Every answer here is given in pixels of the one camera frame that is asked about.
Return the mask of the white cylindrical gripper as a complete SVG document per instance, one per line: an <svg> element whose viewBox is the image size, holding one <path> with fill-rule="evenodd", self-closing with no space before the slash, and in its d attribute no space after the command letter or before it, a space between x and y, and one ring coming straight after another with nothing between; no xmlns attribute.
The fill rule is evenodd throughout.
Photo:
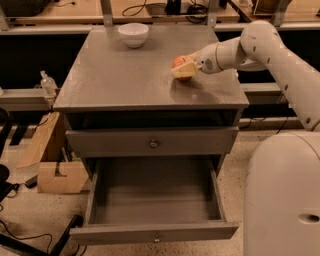
<svg viewBox="0 0 320 256"><path fill-rule="evenodd" d="M217 62L217 46L217 43L210 44L200 51L188 54L188 59L192 61L174 62L171 74L174 78L188 78L195 76L199 70L205 74L219 73L220 67Z"/></svg>

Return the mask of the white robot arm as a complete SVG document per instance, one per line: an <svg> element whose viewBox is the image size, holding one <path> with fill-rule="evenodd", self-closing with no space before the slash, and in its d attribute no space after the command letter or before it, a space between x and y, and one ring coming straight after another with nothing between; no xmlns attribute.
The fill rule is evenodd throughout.
<svg viewBox="0 0 320 256"><path fill-rule="evenodd" d="M177 78L227 69L270 72L304 129L264 140L249 162L244 256L320 256L320 72L289 50L267 21L210 44L171 70Z"/></svg>

